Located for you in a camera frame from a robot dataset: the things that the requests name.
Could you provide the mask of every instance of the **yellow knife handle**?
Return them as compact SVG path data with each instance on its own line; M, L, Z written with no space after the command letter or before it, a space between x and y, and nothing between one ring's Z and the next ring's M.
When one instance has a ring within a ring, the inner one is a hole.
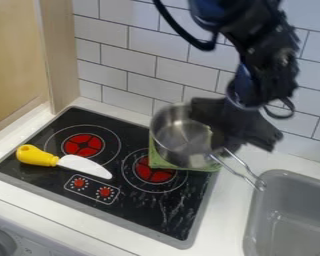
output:
M16 150L17 159L25 164L54 167L59 157L44 152L33 145L22 145Z

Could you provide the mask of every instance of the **toy stove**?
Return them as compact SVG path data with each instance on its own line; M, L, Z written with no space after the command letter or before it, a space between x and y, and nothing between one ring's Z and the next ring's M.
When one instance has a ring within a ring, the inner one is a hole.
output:
M11 152L0 162L0 179L174 247L188 248L216 175L151 169L148 139L145 127L70 108L26 143L59 157L89 158L104 165L113 178L25 165Z

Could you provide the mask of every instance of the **black stovetop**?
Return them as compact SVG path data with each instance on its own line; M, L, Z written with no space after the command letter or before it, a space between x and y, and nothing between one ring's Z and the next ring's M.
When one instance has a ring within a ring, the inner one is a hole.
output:
M70 108L26 143L59 157L90 158L113 174L111 180L61 167L25 165L14 153L0 162L0 173L136 223L140 229L185 241L211 175L150 169L148 136L147 128Z

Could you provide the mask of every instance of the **saucepan handle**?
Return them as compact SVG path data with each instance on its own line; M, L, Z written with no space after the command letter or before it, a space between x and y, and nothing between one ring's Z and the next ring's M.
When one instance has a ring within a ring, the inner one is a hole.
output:
M252 187L254 187L256 190L264 191L266 188L266 183L258 177L255 173L252 172L248 164L246 164L242 159L240 159L238 156L236 156L234 153L232 153L229 149L224 148L224 151L227 152L231 157L233 157L237 162L239 162L243 167L247 170L250 176L252 176L255 179L255 182L249 179L248 177L244 176L243 174L240 174L236 172L234 169L232 169L230 166L228 166L225 162L223 162L219 157L210 154L209 157L216 161L217 163L220 163L225 169L227 169L232 174L244 179L246 182L248 182Z

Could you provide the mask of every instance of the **stainless steel saucepan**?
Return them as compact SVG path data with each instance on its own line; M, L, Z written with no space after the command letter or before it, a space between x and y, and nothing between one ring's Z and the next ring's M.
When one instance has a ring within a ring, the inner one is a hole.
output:
M204 168L215 161L232 174L243 178L255 189L263 191L266 187L265 182L256 176L244 161L223 147L222 143L220 147L212 150L213 133L210 127L190 119L190 112L189 105L174 104L155 114L150 125L150 132L160 156L171 164L188 169ZM221 160L222 152L228 153L237 160L254 181L236 172Z

